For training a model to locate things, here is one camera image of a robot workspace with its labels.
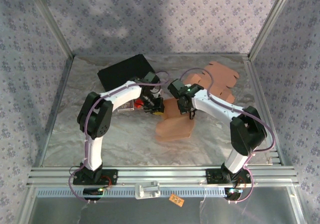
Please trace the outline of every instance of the black box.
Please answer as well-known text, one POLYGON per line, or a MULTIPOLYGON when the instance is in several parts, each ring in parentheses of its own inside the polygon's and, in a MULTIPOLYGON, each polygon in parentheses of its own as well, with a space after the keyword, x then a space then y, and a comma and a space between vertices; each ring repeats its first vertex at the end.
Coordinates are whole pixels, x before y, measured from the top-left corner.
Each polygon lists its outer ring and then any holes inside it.
POLYGON ((149 72, 155 72, 142 54, 123 60, 98 72, 105 91, 113 90, 133 77, 143 78, 149 72))

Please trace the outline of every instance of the patterned wallpaper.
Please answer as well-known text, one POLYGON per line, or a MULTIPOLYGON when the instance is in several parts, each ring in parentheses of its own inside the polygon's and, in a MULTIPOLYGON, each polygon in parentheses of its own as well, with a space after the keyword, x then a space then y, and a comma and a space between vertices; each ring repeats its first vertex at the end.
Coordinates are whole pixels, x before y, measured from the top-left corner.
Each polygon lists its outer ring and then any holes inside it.
POLYGON ((320 0, 288 0, 254 64, 282 150, 320 223, 320 0))
POLYGON ((46 0, 76 55, 248 53, 275 0, 46 0))
POLYGON ((0 0, 0 223, 41 154, 66 57, 33 0, 0 0))

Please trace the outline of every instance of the orange label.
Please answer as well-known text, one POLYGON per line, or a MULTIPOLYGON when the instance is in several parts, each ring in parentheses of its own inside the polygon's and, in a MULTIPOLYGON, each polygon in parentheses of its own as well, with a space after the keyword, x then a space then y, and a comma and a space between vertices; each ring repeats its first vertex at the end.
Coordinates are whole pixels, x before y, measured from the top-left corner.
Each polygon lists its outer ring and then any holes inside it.
POLYGON ((172 201, 174 204, 182 207, 183 203, 184 203, 184 200, 180 197, 178 197, 177 195, 175 194, 171 194, 170 198, 169 198, 169 201, 172 201))

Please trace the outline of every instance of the white bracket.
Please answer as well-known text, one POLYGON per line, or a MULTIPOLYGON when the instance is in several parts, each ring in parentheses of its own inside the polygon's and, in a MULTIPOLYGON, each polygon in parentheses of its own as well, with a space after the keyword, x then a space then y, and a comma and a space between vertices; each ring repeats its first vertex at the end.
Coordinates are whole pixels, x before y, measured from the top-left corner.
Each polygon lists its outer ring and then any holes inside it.
POLYGON ((136 199, 160 197, 160 184, 158 181, 136 183, 134 195, 136 199))

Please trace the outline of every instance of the cable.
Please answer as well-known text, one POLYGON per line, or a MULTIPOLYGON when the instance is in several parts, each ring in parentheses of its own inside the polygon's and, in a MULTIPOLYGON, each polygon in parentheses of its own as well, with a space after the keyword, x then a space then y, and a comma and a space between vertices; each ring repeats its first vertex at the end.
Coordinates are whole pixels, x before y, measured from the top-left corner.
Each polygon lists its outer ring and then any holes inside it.
MULTIPOLYGON (((157 74, 159 74, 159 73, 165 73, 165 74, 168 76, 168 79, 167 79, 166 81, 169 81, 170 74, 169 74, 167 71, 165 71, 165 70, 160 70, 160 71, 156 72, 155 74, 157 75, 157 74)), ((159 86, 159 89, 158 89, 156 92, 152 92, 152 91, 150 91, 150 92, 151 92, 152 94, 157 94, 157 93, 160 92, 160 90, 161 90, 161 87, 159 86)))
POLYGON ((78 168, 79 168, 80 166, 73 165, 72 167, 70 167, 70 169, 69 169, 69 174, 70 174, 70 175, 71 175, 71 169, 74 168, 74 167, 78 167, 78 168))
POLYGON ((246 181, 245 181, 245 179, 243 179, 241 176, 238 177, 238 182, 237 182, 237 184, 236 184, 235 187, 237 187, 237 185, 240 185, 240 184, 241 184, 240 181, 242 181, 242 182, 244 183, 244 185, 245 185, 244 187, 246 187, 246 185, 247 185, 247 184, 246 184, 246 181))
POLYGON ((103 188, 105 188, 105 189, 107 189, 108 187, 110 187, 111 185, 112 185, 112 181, 111 181, 111 179, 110 179, 110 177, 108 177, 108 176, 106 176, 106 175, 103 175, 103 176, 101 176, 101 178, 102 179, 108 179, 108 185, 105 185, 103 188))
POLYGON ((242 201, 244 201, 244 200, 247 200, 247 199, 249 198, 249 196, 252 194, 252 191, 253 191, 253 189, 254 189, 254 188, 253 188, 253 187, 254 187, 254 186, 253 186, 253 185, 254 185, 254 184, 253 184, 253 183, 254 183, 254 178, 253 178, 252 172, 246 167, 246 166, 247 166, 247 163, 250 161, 250 159, 252 158, 252 156, 253 156, 255 153, 269 151, 269 150, 271 150, 272 148, 274 148, 274 146, 275 146, 275 144, 276 144, 276 139, 275 139, 276 136, 275 136, 274 132, 272 131, 271 127, 269 127, 264 121, 262 121, 261 119, 257 118, 256 116, 251 115, 250 113, 247 113, 247 112, 242 111, 242 110, 233 109, 233 108, 229 107, 228 105, 224 105, 224 104, 220 103, 219 101, 215 100, 215 99, 212 97, 212 95, 210 94, 210 89, 211 89, 211 87, 212 87, 212 85, 213 85, 213 83, 214 83, 214 78, 213 78, 212 74, 211 74, 208 70, 203 69, 203 68, 198 68, 198 67, 191 68, 191 69, 185 71, 185 72, 180 76, 180 80, 183 78, 183 76, 184 76, 187 72, 189 72, 189 71, 191 71, 191 70, 201 70, 201 71, 205 71, 206 73, 209 74, 209 76, 210 76, 210 78, 211 78, 211 83, 210 83, 209 87, 207 88, 207 90, 206 90, 207 92, 206 92, 206 93, 207 93, 208 97, 210 98, 210 100, 212 100, 215 104, 220 105, 221 107, 223 107, 223 108, 225 108, 225 109, 228 109, 228 110, 231 110, 231 111, 234 111, 234 112, 237 112, 237 113, 240 113, 240 114, 243 114, 243 115, 245 115, 245 116, 247 116, 247 117, 252 118, 253 120, 255 120, 255 121, 257 121, 258 123, 260 123, 261 125, 263 125, 263 126, 268 130, 268 132, 270 133, 270 135, 271 135, 271 137, 272 137, 272 144, 271 144, 271 146, 269 146, 268 148, 265 148, 265 149, 253 150, 253 152, 251 153, 251 156, 248 157, 247 161, 243 164, 243 169, 246 170, 246 171, 249 173, 252 184, 251 184, 251 188, 250 188, 250 191, 249 191, 248 195, 247 195, 246 197, 244 197, 243 199, 237 200, 237 201, 234 201, 234 202, 242 202, 242 201))
POLYGON ((75 197, 77 198, 77 199, 79 199, 79 200, 81 200, 81 201, 84 201, 84 202, 87 202, 87 203, 89 203, 90 202, 90 200, 86 200, 86 199, 84 199, 83 197, 80 197, 76 192, 75 192, 75 190, 73 189, 73 187, 72 187, 72 185, 71 185, 71 179, 72 179, 72 177, 78 172, 78 171, 81 171, 85 166, 86 166, 86 164, 87 164, 87 161, 88 161, 88 156, 89 156, 89 152, 88 152, 88 141, 89 141, 89 138, 90 138, 90 136, 88 135, 88 122, 89 122, 89 118, 90 118, 90 116, 91 116, 91 114, 92 114, 92 112, 94 111, 94 109, 95 109, 95 107, 98 105, 98 103, 101 101, 101 100, 103 100, 104 98, 106 98, 106 97, 110 97, 110 96, 112 96, 112 95, 115 95, 115 94, 117 94, 117 93, 119 93, 119 92, 121 92, 122 90, 125 90, 125 89, 127 89, 127 88, 130 88, 130 87, 133 87, 133 86, 140 86, 140 85, 142 85, 142 86, 161 86, 161 85, 164 85, 164 84, 166 84, 166 83, 168 83, 169 82, 169 80, 170 80, 170 75, 169 75, 169 73, 167 72, 167 71, 159 71, 158 73, 166 73, 167 75, 168 75, 168 79, 165 81, 165 82, 160 82, 160 83, 157 83, 157 84, 150 84, 150 83, 134 83, 134 84, 130 84, 130 85, 127 85, 127 86, 124 86, 124 87, 122 87, 122 88, 120 88, 120 89, 117 89, 117 90, 114 90, 113 92, 111 92, 111 93, 108 93, 108 94, 106 94, 106 95, 104 95, 104 96, 101 96, 92 106, 91 106, 91 109, 89 110, 89 112, 88 112, 88 115, 86 116, 86 121, 85 121, 85 126, 84 126, 84 133, 85 133, 85 137, 86 137, 86 139, 85 139, 85 141, 84 141, 84 150, 85 150, 85 152, 84 152, 84 163, 82 164, 82 166, 80 167, 80 168, 78 168, 78 169, 76 169, 70 176, 69 176, 69 179, 68 179, 68 185, 69 185, 69 188, 70 188, 70 190, 71 190, 71 192, 75 195, 75 197))

